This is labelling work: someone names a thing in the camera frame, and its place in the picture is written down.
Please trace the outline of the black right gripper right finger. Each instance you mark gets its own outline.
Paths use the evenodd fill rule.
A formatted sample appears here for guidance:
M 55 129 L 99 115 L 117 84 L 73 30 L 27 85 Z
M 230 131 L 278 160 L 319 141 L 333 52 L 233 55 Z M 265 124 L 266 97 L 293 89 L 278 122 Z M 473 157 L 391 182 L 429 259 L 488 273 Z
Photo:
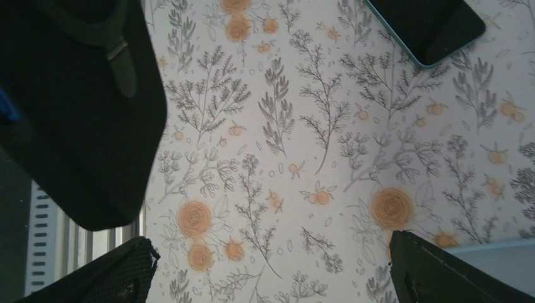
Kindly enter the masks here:
M 409 231 L 393 233 L 390 251 L 399 302 L 534 302 L 534 296 Z

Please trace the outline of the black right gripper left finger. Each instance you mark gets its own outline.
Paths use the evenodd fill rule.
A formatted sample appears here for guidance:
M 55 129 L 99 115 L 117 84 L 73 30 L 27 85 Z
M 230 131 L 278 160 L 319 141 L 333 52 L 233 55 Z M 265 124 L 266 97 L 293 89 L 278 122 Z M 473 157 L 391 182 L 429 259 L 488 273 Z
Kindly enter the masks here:
M 19 302 L 144 303 L 159 259 L 151 241 L 137 236 Z

